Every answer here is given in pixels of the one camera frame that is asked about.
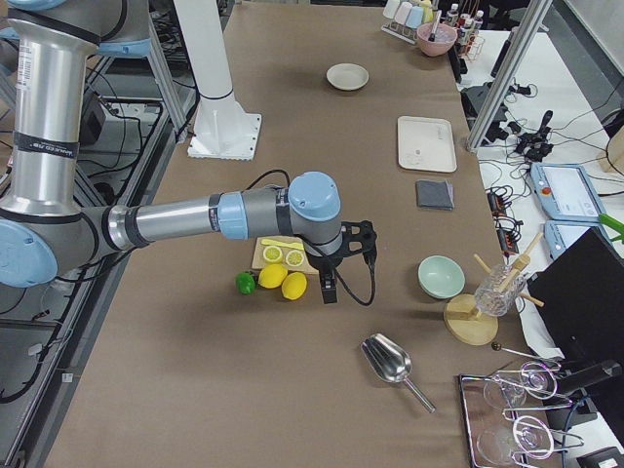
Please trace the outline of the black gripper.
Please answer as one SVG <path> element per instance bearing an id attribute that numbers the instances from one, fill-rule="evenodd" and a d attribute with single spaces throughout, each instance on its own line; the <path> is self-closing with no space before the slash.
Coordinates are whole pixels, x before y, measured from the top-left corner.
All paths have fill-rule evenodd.
<path id="1" fill-rule="evenodd" d="M 324 304 L 337 303 L 333 270 L 343 259 L 361 254 L 370 271 L 376 263 L 376 232 L 370 220 L 342 221 L 338 235 L 329 243 L 304 239 L 309 264 L 320 274 L 320 286 Z"/>

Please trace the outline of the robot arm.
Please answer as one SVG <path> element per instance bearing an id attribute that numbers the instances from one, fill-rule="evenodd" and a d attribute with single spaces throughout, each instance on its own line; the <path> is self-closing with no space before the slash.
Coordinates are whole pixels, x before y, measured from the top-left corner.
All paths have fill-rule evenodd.
<path id="1" fill-rule="evenodd" d="M 1 281 L 27 289 L 67 281 L 76 268 L 170 238 L 218 232 L 229 239 L 301 239 L 318 271 L 323 300 L 336 300 L 341 261 L 376 261 L 372 224 L 348 222 L 334 180 L 320 172 L 285 186 L 253 182 L 238 192 L 165 205 L 121 204 L 95 184 L 101 205 L 74 198 L 79 148 L 89 119 L 83 95 L 92 56 L 147 59 L 176 131 L 193 132 L 194 157 L 250 160 L 261 118 L 234 96 L 218 9 L 213 1 L 175 3 L 178 39 L 195 80 L 197 115 L 183 110 L 145 1 L 13 1 L 8 20 L 19 42 L 13 165 L 1 198 Z"/>

